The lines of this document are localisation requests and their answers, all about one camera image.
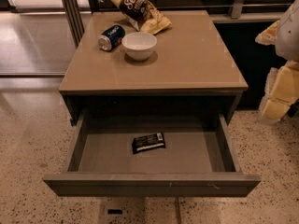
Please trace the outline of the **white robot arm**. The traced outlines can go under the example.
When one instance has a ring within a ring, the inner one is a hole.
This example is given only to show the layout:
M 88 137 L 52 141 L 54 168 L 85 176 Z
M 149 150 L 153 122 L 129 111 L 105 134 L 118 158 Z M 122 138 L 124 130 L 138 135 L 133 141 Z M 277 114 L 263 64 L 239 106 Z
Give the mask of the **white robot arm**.
M 295 0 L 278 21 L 259 33 L 255 42 L 274 45 L 278 57 L 286 60 L 279 69 L 272 67 L 259 106 L 259 121 L 275 124 L 290 115 L 299 100 L 299 0 Z

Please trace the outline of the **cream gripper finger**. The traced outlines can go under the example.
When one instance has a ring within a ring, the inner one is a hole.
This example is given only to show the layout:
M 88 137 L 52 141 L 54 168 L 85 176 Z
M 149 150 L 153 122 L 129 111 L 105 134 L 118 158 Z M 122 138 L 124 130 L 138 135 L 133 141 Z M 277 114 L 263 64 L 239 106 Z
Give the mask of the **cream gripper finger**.
M 255 42 L 261 45 L 275 45 L 279 21 L 273 22 L 255 37 Z
M 299 62 L 287 61 L 279 69 L 272 67 L 259 106 L 259 121 L 276 124 L 299 99 Z

